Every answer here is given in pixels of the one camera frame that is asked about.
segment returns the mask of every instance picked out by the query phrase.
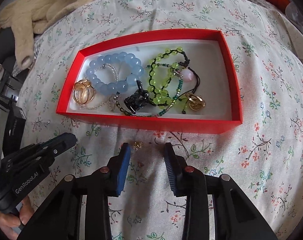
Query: metal screw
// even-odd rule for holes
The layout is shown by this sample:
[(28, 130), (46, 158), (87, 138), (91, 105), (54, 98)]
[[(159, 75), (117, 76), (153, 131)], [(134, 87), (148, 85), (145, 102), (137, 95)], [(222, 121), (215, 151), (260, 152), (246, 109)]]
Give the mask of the metal screw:
[(228, 174), (223, 174), (221, 176), (221, 179), (224, 180), (224, 181), (229, 181), (230, 180), (230, 176)]
[(73, 175), (66, 175), (66, 176), (64, 177), (64, 180), (67, 181), (67, 182), (69, 182), (69, 181), (72, 181), (73, 178), (74, 178)]
[(109, 172), (109, 168), (107, 166), (101, 167), (100, 172), (101, 173), (107, 173), (107, 172)]
[(195, 168), (193, 166), (186, 166), (185, 172), (194, 172)]

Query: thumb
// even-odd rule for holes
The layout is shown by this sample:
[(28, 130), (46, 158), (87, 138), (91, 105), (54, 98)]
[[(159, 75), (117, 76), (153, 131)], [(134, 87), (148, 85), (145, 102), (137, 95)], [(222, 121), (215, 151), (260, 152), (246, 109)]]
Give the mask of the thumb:
[(18, 217), (12, 214), (3, 214), (0, 212), (0, 224), (7, 227), (18, 227), (20, 225), (20, 220)]
[(19, 217), (20, 220), (24, 225), (27, 224), (27, 222), (30, 220), (32, 215), (34, 214), (34, 209), (32, 208), (31, 202), (29, 200), (29, 197), (27, 196), (22, 200), (23, 206), (21, 207), (19, 211)]

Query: small gold jewelry on tablecloth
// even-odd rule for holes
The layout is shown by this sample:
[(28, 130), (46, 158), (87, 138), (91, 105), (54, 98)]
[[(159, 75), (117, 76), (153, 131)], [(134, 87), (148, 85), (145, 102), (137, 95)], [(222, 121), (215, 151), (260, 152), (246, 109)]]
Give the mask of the small gold jewelry on tablecloth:
[(135, 142), (134, 145), (133, 145), (133, 149), (135, 151), (138, 151), (139, 149), (141, 149), (142, 146), (143, 146), (143, 143), (141, 143), (141, 142)]
[(192, 93), (186, 93), (186, 97), (189, 100), (189, 107), (194, 111), (198, 111), (202, 107), (206, 106), (206, 102), (202, 99), (202, 97), (196, 96)]
[(74, 84), (72, 95), (76, 103), (84, 105), (93, 99), (95, 89), (92, 87), (89, 80), (82, 79)]

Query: blue beaded bracelet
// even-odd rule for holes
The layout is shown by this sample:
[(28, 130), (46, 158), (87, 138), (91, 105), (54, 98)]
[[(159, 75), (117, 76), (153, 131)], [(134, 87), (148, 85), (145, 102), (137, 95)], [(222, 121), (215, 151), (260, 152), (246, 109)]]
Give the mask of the blue beaded bracelet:
[[(105, 84), (95, 75), (95, 71), (105, 64), (120, 64), (125, 62), (129, 65), (131, 74), (125, 80), (119, 80), (117, 82), (111, 82)], [(137, 85), (137, 80), (143, 75), (144, 68), (141, 66), (141, 61), (139, 58), (132, 53), (114, 53), (113, 55), (100, 56), (97, 60), (92, 60), (89, 64), (90, 68), (86, 70), (86, 75), (88, 79), (92, 82), (93, 87), (97, 92), (108, 96), (116, 95), (116, 93), (125, 93), (128, 90), (128, 86), (134, 87)]]

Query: beige plush fabric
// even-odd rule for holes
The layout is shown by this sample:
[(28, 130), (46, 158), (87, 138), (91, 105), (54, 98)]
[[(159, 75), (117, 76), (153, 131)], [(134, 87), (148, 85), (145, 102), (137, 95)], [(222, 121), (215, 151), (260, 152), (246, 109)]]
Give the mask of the beige plush fabric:
[(93, 0), (16, 0), (0, 12), (0, 27), (11, 27), (15, 37), (18, 67), (33, 63), (34, 35), (43, 33), (57, 20)]

